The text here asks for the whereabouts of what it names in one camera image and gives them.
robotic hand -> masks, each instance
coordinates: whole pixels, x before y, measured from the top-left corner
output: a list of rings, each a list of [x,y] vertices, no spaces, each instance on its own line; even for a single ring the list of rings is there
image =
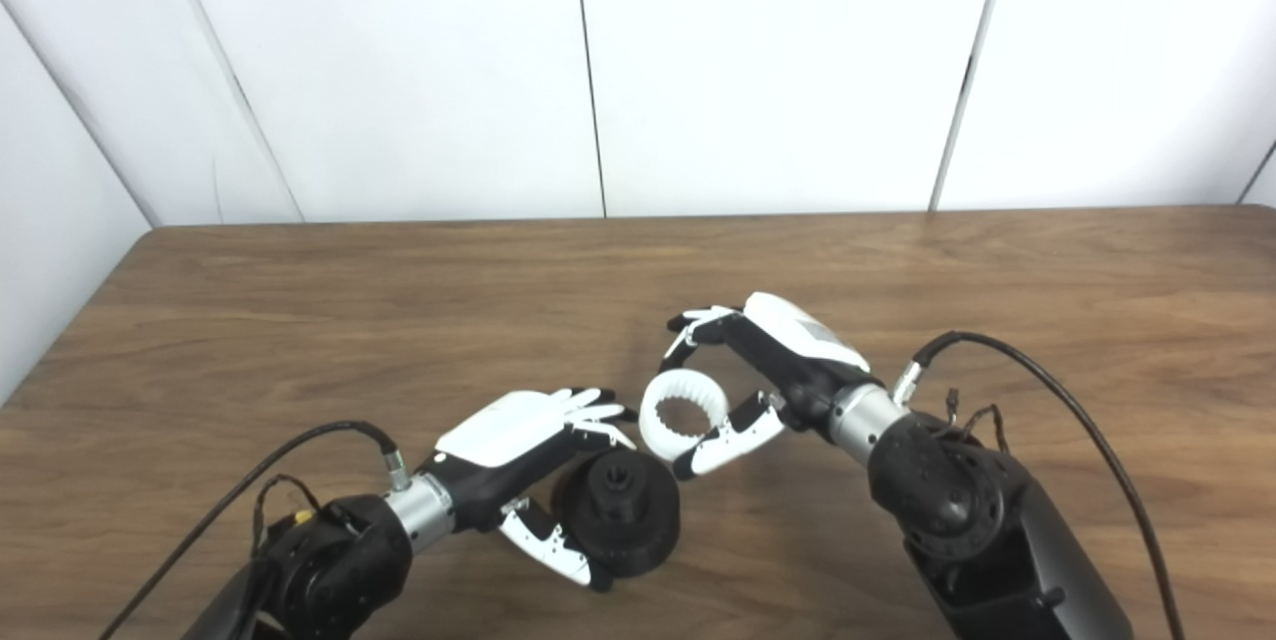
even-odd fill
[[[678,337],[661,371],[698,345],[726,344],[778,395],[758,391],[675,459],[689,479],[757,449],[785,427],[814,430],[866,468],[877,505],[893,514],[905,549],[963,640],[1131,640],[1111,590],[1055,505],[1021,463],[967,431],[915,413],[910,366],[894,398],[869,363],[801,309],[773,295],[743,309],[709,307],[669,323]]]
[[[444,432],[413,476],[392,464],[387,493],[333,500],[269,527],[184,637],[345,640],[397,598],[416,553],[471,529],[499,529],[556,572],[606,590],[611,576],[522,493],[579,453],[634,447],[610,423],[634,421],[614,398],[604,389],[501,395]]]

wooden table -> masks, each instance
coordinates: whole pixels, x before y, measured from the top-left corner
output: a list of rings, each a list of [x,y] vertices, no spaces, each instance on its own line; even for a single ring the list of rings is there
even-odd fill
[[[806,307],[887,380],[948,328],[1021,345],[1133,473],[1189,635],[1276,636],[1276,213],[1263,208],[161,228],[0,409],[0,636],[96,635],[305,427],[369,418],[415,463],[507,390],[610,385],[637,404],[666,317],[755,289]],[[732,398],[758,382],[727,351],[698,362]],[[1129,509],[1077,423],[985,349],[944,354],[915,404],[938,412],[948,385],[967,409],[1007,409],[1012,449],[1138,637],[1168,636]],[[315,441],[282,469],[323,497],[384,486],[359,436]],[[864,472],[814,435],[683,491],[670,562],[610,595],[500,535],[458,535],[417,560],[360,639],[951,636]],[[234,505],[120,636],[179,636],[242,562],[249,507]]]

black wire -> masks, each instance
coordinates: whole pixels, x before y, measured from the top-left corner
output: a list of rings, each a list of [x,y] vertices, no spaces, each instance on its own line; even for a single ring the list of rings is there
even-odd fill
[[[1120,459],[1116,458],[1115,450],[1104,439],[1102,432],[1090,418],[1090,413],[1081,407],[1079,400],[1074,399],[1067,389],[1064,389],[1063,382],[1055,380],[1050,376],[1046,368],[1041,368],[1040,363],[1035,360],[1028,358],[1027,354],[1021,349],[1016,349],[1014,345],[1007,344],[1005,340],[993,339],[993,337],[985,337],[983,334],[975,334],[975,331],[947,331],[947,334],[935,337],[929,344],[923,345],[916,354],[914,354],[912,361],[920,363],[923,368],[929,367],[931,360],[939,351],[947,349],[948,345],[956,344],[958,340],[970,340],[974,344],[988,345],[990,349],[1000,351],[1000,353],[1007,354],[1007,357],[1014,360],[1020,366],[1025,367],[1031,375],[1037,377],[1037,381],[1044,382],[1046,389],[1058,395],[1059,400],[1071,409],[1072,414],[1077,417],[1077,421],[1085,427],[1086,432],[1090,435],[1090,440],[1095,441],[1095,447],[1099,449],[1100,455],[1104,456],[1104,462],[1108,463],[1108,468],[1111,468],[1113,476],[1116,477],[1116,483],[1120,490],[1125,493],[1125,500],[1129,501],[1131,510],[1134,511],[1134,520],[1138,523],[1138,530],[1143,535],[1143,544],[1147,546],[1148,558],[1152,561],[1152,574],[1156,575],[1156,586],[1161,590],[1161,604],[1165,607],[1165,620],[1170,626],[1170,636],[1174,640],[1185,640],[1183,634],[1183,620],[1179,617],[1179,607],[1174,599],[1174,586],[1170,584],[1170,571],[1165,566],[1165,556],[1161,553],[1161,544],[1156,539],[1156,530],[1152,528],[1152,520],[1148,518],[1147,509],[1143,505],[1143,500],[1138,497],[1138,491],[1134,490],[1134,481],[1131,479],[1129,473],[1125,473],[1125,468],[1122,465]]]
[[[971,413],[971,417],[966,421],[966,426],[961,430],[961,440],[966,441],[970,439],[971,432],[975,431],[979,422],[984,421],[984,417],[988,414],[993,414],[993,432],[997,436],[997,449],[1002,450],[1003,454],[1011,455],[1011,445],[1005,441],[1005,418],[1002,417],[1002,408],[998,408],[997,404],[986,404],[986,407]]]
[[[278,473],[272,476],[269,481],[262,484],[262,490],[256,493],[256,502],[253,504],[253,544],[249,546],[249,558],[255,558],[262,553],[262,532],[265,529],[265,496],[269,493],[271,488],[278,486],[279,482],[291,482],[296,486],[305,497],[306,502],[310,504],[310,510],[319,510],[319,498],[310,492],[305,482],[301,482],[287,473]]]
[[[128,602],[128,604],[124,604],[124,609],[120,611],[120,615],[115,616],[115,620],[111,621],[108,626],[106,626],[106,630],[103,630],[101,635],[98,635],[98,640],[108,640],[110,636],[115,635],[115,631],[119,630],[121,625],[124,625],[124,621],[128,620],[130,615],[133,615],[133,611],[138,609],[138,606],[142,604],[142,600],[144,600],[147,595],[149,595],[151,592],[156,589],[156,585],[158,585],[160,581],[163,580],[163,576],[167,575],[170,570],[172,570],[172,566],[177,565],[179,558],[181,558],[181,556],[185,555],[186,551],[195,544],[195,541],[198,541],[199,537],[203,535],[205,530],[208,530],[208,527],[212,525],[214,520],[217,520],[217,516],[219,516],[222,511],[230,507],[230,505],[234,504],[235,500],[239,498],[244,493],[244,491],[246,491],[248,487],[253,484],[253,482],[256,482],[258,478],[260,478],[267,470],[269,470],[269,468],[274,463],[278,463],[278,459],[282,459],[283,456],[290,454],[292,449],[296,449],[297,446],[305,444],[305,441],[310,441],[313,439],[318,439],[319,436],[328,435],[328,432],[336,432],[336,431],[362,432],[364,436],[369,436],[369,439],[376,441],[376,444],[382,449],[383,455],[393,454],[397,453],[398,450],[398,446],[394,444],[394,441],[390,440],[390,436],[387,435],[387,432],[382,431],[379,427],[373,426],[373,423],[365,421],[338,421],[333,423],[323,423],[323,426],[311,427],[310,431],[301,432],[300,436],[296,436],[295,439],[287,441],[278,449],[274,449],[272,454],[262,459],[262,463],[256,464],[256,468],[250,470],[248,476],[242,477],[242,479],[240,479],[240,482],[237,482],[235,487],[231,488],[230,493],[226,493],[226,496],[223,496],[222,500],[218,500],[217,504],[214,504],[213,507],[211,507],[209,511],[205,513],[204,518],[199,519],[199,523],[197,523],[195,527],[190,529],[190,533],[188,533],[186,537],[182,538],[180,543],[177,543],[177,547],[174,548],[171,553],[168,553],[168,557],[165,558],[165,561],[160,564],[160,567],[156,569],[156,571],[151,575],[151,578],[148,578],[147,581],[142,584],[142,588],[138,588],[138,592],[134,593],[133,598]]]

white wall panel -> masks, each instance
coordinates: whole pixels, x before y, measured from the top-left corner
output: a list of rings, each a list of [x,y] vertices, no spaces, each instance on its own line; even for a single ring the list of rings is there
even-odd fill
[[[611,214],[925,208],[984,0],[584,0]]]
[[[310,221],[597,217],[579,0],[203,0]]]
[[[1276,164],[1267,162],[1267,167],[1254,180],[1254,185],[1245,194],[1245,204],[1263,204],[1276,208]]]
[[[0,404],[145,231],[0,10]]]
[[[1276,0],[997,0],[940,208],[1235,203]]]
[[[6,0],[160,223],[297,213],[190,0]]]

